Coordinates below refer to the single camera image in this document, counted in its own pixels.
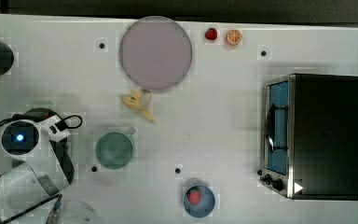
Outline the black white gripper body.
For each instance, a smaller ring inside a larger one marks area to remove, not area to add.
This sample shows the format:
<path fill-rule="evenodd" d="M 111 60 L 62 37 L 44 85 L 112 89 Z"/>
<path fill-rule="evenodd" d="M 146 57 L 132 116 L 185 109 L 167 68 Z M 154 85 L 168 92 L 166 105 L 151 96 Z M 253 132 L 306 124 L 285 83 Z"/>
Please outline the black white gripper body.
<path fill-rule="evenodd" d="M 42 120 L 40 125 L 48 133 L 48 138 L 54 142 L 60 142 L 70 134 L 69 126 L 57 115 Z"/>

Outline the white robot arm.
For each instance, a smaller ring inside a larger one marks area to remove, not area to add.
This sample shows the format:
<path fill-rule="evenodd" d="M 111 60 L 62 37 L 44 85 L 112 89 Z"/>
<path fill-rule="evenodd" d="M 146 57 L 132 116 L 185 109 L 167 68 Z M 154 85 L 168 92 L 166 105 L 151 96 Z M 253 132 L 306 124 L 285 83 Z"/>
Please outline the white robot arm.
<path fill-rule="evenodd" d="M 75 177 L 69 126 L 57 115 L 15 115 L 0 123 L 0 148 L 21 164 L 0 175 L 0 224 L 59 196 Z"/>

